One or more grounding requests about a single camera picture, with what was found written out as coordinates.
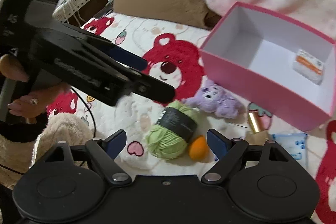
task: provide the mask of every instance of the green yarn ball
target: green yarn ball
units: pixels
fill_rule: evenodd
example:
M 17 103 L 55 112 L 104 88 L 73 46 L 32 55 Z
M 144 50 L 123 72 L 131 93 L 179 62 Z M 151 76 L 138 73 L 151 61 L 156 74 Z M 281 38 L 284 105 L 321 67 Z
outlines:
M 197 112 L 180 101 L 176 100 L 167 107 L 179 110 L 196 122 Z M 149 134 L 146 136 L 146 142 L 149 152 L 153 156 L 164 160 L 177 158 L 188 146 L 188 143 L 183 138 L 159 124 L 152 126 Z

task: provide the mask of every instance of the pink box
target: pink box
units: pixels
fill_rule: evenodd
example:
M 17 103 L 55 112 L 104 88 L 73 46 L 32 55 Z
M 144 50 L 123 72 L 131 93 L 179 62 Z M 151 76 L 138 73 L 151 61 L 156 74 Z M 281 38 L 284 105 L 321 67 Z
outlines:
M 320 85 L 293 70 L 299 49 L 324 62 Z M 314 129 L 334 112 L 334 41 L 302 22 L 237 2 L 199 51 L 210 79 L 300 130 Z

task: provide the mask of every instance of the human hand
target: human hand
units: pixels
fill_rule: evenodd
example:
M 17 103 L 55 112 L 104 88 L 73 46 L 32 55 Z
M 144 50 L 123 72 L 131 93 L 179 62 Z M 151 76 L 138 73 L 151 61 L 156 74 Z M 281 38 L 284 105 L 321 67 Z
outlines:
M 12 55 L 5 54 L 0 58 L 0 72 L 7 78 L 16 81 L 28 82 L 20 62 Z M 43 90 L 31 91 L 19 99 L 8 104 L 10 113 L 24 118 L 34 118 L 45 112 L 47 105 L 51 104 L 62 92 L 68 92 L 70 86 L 64 82 Z

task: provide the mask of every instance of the red bear print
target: red bear print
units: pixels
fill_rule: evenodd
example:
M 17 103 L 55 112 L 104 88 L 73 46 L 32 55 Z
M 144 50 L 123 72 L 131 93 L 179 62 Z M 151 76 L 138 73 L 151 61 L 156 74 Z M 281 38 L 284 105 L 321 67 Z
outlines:
M 96 35 L 101 35 L 105 29 L 114 21 L 113 17 L 95 18 L 90 23 L 84 26 L 84 30 L 92 32 Z
M 70 90 L 67 93 L 60 94 L 56 100 L 47 106 L 48 116 L 56 115 L 60 112 L 76 113 L 78 96 Z
M 316 175 L 316 182 L 320 188 L 320 202 L 316 207 L 316 213 L 324 224 L 336 223 L 336 144 L 332 140 L 332 133 L 336 132 L 336 121 L 329 122 L 327 126 L 327 152 L 322 159 Z
M 195 95 L 202 83 L 204 70 L 199 65 L 198 49 L 185 40 L 176 40 L 172 33 L 163 33 L 143 56 L 147 68 L 143 73 L 166 82 L 175 88 L 175 100 Z

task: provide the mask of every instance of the black cable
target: black cable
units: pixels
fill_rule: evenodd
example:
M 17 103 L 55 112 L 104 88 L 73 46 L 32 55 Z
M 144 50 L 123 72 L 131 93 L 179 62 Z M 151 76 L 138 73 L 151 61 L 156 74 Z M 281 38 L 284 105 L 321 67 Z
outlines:
M 243 127 L 243 128 L 248 128 L 248 127 L 245 127 L 245 126 L 241 126 L 239 124 L 236 124 L 236 123 L 232 123 L 232 122 L 229 122 L 230 124 L 234 124 L 235 126 L 238 126 L 238 127 Z
M 2 164 L 0 164 L 0 167 L 5 168 L 5 169 L 7 169 L 7 170 L 9 170 L 9 171 L 11 171 L 11 172 L 17 173 L 17 174 L 19 174 L 19 175 L 24 175 L 24 173 L 21 173 L 21 172 L 19 172 L 19 171 L 16 171 L 16 170 L 14 170 L 14 169 L 12 169 L 12 168 L 9 168 L 9 167 L 7 167 L 7 166 L 4 166 L 4 165 L 2 165 Z
M 91 109 L 87 106 L 87 104 L 85 103 L 84 99 L 78 94 L 78 92 L 74 88 L 71 88 L 71 90 L 74 93 L 76 93 L 76 95 L 79 97 L 79 99 L 81 99 L 81 101 L 83 102 L 83 104 L 87 107 L 87 109 L 88 109 L 88 111 L 89 111 L 89 113 L 91 115 L 92 121 L 93 121 L 93 128 L 94 128 L 94 130 L 93 130 L 93 138 L 96 137 L 96 131 L 97 131 L 96 121 L 95 121 L 95 118 L 94 118 L 94 116 L 92 114 Z M 85 163 L 85 161 L 82 161 L 81 164 L 79 165 L 79 167 L 82 167 L 84 163 Z

